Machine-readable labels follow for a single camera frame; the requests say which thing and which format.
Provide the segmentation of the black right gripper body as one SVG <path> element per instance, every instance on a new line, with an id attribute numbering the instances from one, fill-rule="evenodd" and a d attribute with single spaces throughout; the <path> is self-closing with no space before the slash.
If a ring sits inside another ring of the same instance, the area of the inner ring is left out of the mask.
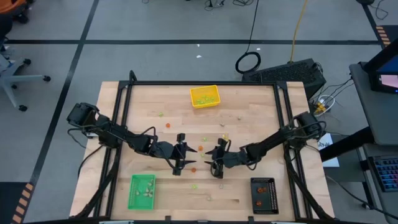
<path id="1" fill-rule="evenodd" d="M 212 161 L 216 162 L 215 166 L 211 166 L 211 174 L 217 179 L 223 178 L 223 169 L 232 168 L 234 166 L 246 165 L 249 162 L 248 155 L 240 150 L 239 152 L 230 152 L 229 148 L 231 140 L 226 141 L 223 138 L 218 139 L 217 155 L 211 155 Z"/>

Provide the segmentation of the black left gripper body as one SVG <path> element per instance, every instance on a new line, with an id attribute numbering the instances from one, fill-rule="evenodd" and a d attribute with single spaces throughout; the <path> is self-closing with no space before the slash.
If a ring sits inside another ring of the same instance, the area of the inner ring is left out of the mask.
<path id="1" fill-rule="evenodd" d="M 185 134 L 177 134 L 177 143 L 172 145 L 169 142 L 161 142 L 162 157 L 172 168 L 173 175 L 181 175 L 181 171 L 185 167 Z"/>

